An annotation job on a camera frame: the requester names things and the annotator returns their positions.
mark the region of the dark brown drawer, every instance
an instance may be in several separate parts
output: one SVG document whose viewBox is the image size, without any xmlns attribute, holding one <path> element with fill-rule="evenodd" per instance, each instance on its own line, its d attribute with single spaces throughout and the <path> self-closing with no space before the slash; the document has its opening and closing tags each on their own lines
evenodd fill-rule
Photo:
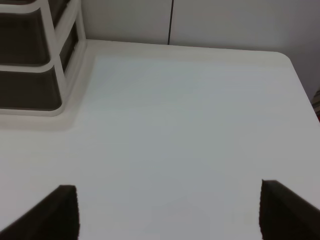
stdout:
<svg viewBox="0 0 320 240">
<path fill-rule="evenodd" d="M 35 1 L 36 0 L 0 0 L 0 4 L 25 5 L 25 4 L 31 4 Z M 70 0 L 48 0 L 48 1 L 49 1 L 53 25 L 57 26 Z"/>
<path fill-rule="evenodd" d="M 0 71 L 0 109 L 53 111 L 62 104 L 55 69 Z"/>
<path fill-rule="evenodd" d="M 0 64 L 42 66 L 50 61 L 40 10 L 0 14 Z"/>
<path fill-rule="evenodd" d="M 78 41 L 79 38 L 77 33 L 77 27 L 76 24 L 74 24 L 60 52 L 60 59 L 62 63 L 63 72 L 65 72 L 67 69 L 68 63 L 71 59 L 71 56 L 75 50 Z"/>
</svg>

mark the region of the storage organizer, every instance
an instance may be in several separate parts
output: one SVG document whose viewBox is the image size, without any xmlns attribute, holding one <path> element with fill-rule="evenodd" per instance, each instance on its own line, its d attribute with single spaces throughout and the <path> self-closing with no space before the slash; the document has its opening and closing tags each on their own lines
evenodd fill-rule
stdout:
<svg viewBox="0 0 320 240">
<path fill-rule="evenodd" d="M 60 114 L 85 49 L 80 0 L 0 0 L 0 114 Z"/>
</svg>

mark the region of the white table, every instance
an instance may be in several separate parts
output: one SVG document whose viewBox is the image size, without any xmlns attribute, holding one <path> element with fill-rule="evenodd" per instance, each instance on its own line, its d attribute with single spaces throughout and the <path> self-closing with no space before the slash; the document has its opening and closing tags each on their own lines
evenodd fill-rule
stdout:
<svg viewBox="0 0 320 240">
<path fill-rule="evenodd" d="M 63 114 L 0 116 L 0 229 L 74 184 L 80 240 L 259 240 L 262 179 L 320 208 L 319 146 L 280 53 L 92 40 Z"/>
</svg>

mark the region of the white wall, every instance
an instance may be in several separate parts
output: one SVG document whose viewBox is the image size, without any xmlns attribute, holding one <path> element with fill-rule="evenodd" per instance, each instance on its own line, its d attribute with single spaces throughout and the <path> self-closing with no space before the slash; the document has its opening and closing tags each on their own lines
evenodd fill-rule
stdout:
<svg viewBox="0 0 320 240">
<path fill-rule="evenodd" d="M 171 0 L 82 0 L 89 39 L 166 44 Z"/>
<path fill-rule="evenodd" d="M 310 99 L 320 86 L 319 0 L 175 0 L 170 43 L 281 52 Z"/>
<path fill-rule="evenodd" d="M 82 0 L 89 39 L 166 44 L 172 0 Z M 175 0 L 173 45 L 277 51 L 311 99 L 320 87 L 320 0 Z"/>
</svg>

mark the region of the table surface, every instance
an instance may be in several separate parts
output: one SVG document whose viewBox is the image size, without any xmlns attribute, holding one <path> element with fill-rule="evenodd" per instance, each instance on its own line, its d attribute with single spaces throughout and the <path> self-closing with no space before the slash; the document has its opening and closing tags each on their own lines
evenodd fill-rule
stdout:
<svg viewBox="0 0 320 240">
<path fill-rule="evenodd" d="M 73 184 L 80 240 L 258 240 L 262 179 L 320 208 L 319 146 L 283 54 L 90 40 L 64 113 L 0 116 L 0 229 Z"/>
</svg>

